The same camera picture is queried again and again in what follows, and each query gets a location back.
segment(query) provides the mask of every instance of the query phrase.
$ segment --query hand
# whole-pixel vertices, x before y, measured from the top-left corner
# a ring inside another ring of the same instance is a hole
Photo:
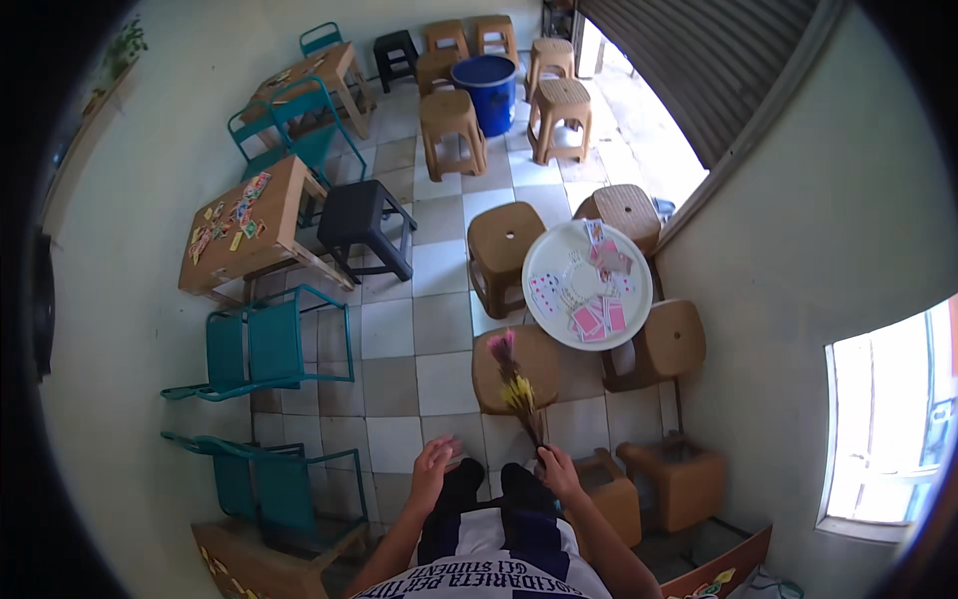
[[[462,441],[443,435],[426,444],[413,464],[413,488],[406,499],[404,512],[419,518],[428,516],[436,507],[436,500],[443,490],[445,467],[453,455],[462,453]]]
[[[579,475],[569,454],[552,444],[546,447],[548,449],[538,449],[538,455],[545,463],[545,479],[542,481],[545,486],[566,507],[572,507],[583,500],[590,500],[582,490]]]

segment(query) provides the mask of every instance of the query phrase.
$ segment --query blue bucket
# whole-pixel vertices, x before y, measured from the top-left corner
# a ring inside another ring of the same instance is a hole
[[[467,58],[452,67],[456,87],[465,89],[486,137],[502,135],[515,118],[515,64],[494,55]]]

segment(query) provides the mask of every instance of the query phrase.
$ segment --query black plastic stool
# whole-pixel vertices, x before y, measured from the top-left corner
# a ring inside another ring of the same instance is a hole
[[[389,202],[391,207],[383,208],[383,202]],[[390,214],[402,216],[399,249],[382,232],[382,216]],[[412,243],[412,232],[417,228],[419,225],[399,206],[382,183],[375,180],[359,181],[330,190],[319,219],[316,239],[357,285],[360,281],[356,275],[384,272],[396,273],[400,281],[408,281],[413,276],[413,267],[406,262],[406,255]],[[372,249],[382,260],[383,266],[351,268],[346,260],[350,255],[350,246],[357,243]]]
[[[396,50],[402,50],[402,56],[389,58],[389,53]],[[416,61],[419,60],[419,53],[416,52],[416,46],[413,45],[413,38],[409,36],[409,32],[406,30],[377,37],[376,43],[373,45],[373,54],[376,56],[376,68],[379,70],[379,80],[382,81],[382,91],[387,94],[389,93],[389,81],[407,75],[416,77]],[[409,66],[394,71],[393,65],[397,62],[405,62]]]

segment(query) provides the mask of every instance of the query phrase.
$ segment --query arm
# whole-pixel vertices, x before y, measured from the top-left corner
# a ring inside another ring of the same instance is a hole
[[[539,448],[538,454],[545,462],[545,485],[575,517],[577,532],[592,554],[592,565],[612,597],[660,599],[662,590],[655,577],[582,490],[572,458],[554,445]]]
[[[413,488],[373,557],[346,588],[344,596],[352,597],[369,587],[388,580],[409,568],[422,524],[436,506],[443,489],[445,465],[461,444],[451,436],[440,437],[426,444],[413,466]]]

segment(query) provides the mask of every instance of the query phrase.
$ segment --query teal metal chair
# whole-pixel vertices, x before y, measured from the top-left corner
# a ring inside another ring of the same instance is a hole
[[[322,551],[369,521],[358,449],[306,458],[302,443],[256,448],[212,436],[189,439],[163,431],[160,436],[188,451],[213,457],[219,507],[233,518],[257,524],[267,542]],[[362,516],[317,522],[309,486],[312,464],[351,456]]]
[[[300,310],[300,294],[312,293],[323,303]],[[271,305],[270,300],[292,294],[288,301]],[[300,338],[302,314],[334,306],[343,311],[346,334],[347,377],[308,374],[303,365]],[[243,325],[249,348],[248,372],[243,359]],[[350,307],[340,304],[309,285],[287,289],[256,300],[236,311],[215,311],[206,318],[206,370],[209,382],[164,389],[168,400],[197,396],[221,402],[260,388],[298,389],[303,380],[344,380],[354,382],[353,348],[350,342]]]
[[[317,33],[319,30],[323,30],[323,32],[321,34]],[[312,37],[313,35],[319,35],[319,37],[303,43],[305,38]],[[319,27],[313,27],[309,31],[300,35],[300,51],[303,52],[304,57],[308,57],[313,52],[322,50],[327,46],[331,46],[332,44],[341,43],[343,43],[343,35],[339,33],[339,26],[332,21],[329,23],[323,23]]]
[[[297,92],[295,90],[302,87],[309,87],[311,89],[288,102],[278,100],[278,98],[283,95],[287,95],[288,97],[296,95]],[[322,114],[327,109],[332,113],[334,123],[304,132],[295,140],[290,137],[287,131],[281,130],[280,133],[283,135],[283,142],[289,147],[289,151],[299,156],[300,159],[306,163],[306,166],[309,167],[317,178],[321,179],[328,187],[332,187],[330,180],[326,177],[324,169],[326,167],[326,157],[330,153],[332,140],[336,135],[336,131],[339,130],[343,134],[343,137],[346,138],[346,141],[349,142],[350,148],[353,149],[356,158],[359,159],[359,163],[362,164],[362,173],[359,180],[365,179],[366,161],[359,155],[359,150],[356,149],[349,133],[346,132],[346,129],[343,128],[343,124],[339,121],[339,115],[336,114],[336,109],[332,105],[330,93],[327,91],[326,85],[323,84],[322,80],[316,77],[306,77],[295,81],[273,94],[273,98],[269,103],[269,110],[273,115],[273,120],[277,123],[286,123],[287,121],[302,117],[306,114]]]
[[[250,122],[246,122],[242,119],[243,115],[256,109],[262,110],[262,115],[259,118]],[[229,130],[230,136],[233,138],[234,143],[236,143],[237,148],[239,148],[239,153],[246,159],[246,170],[243,171],[240,181],[245,181],[254,174],[259,174],[264,169],[268,169],[280,160],[286,158],[287,149],[285,144],[267,148],[263,153],[253,157],[250,157],[249,154],[246,153],[246,150],[243,149],[242,142],[254,135],[262,133],[270,127],[275,127],[282,135],[283,128],[277,125],[277,122],[273,119],[273,114],[269,111],[269,106],[267,106],[265,102],[253,102],[249,104],[246,108],[231,116],[226,122],[226,128]]]

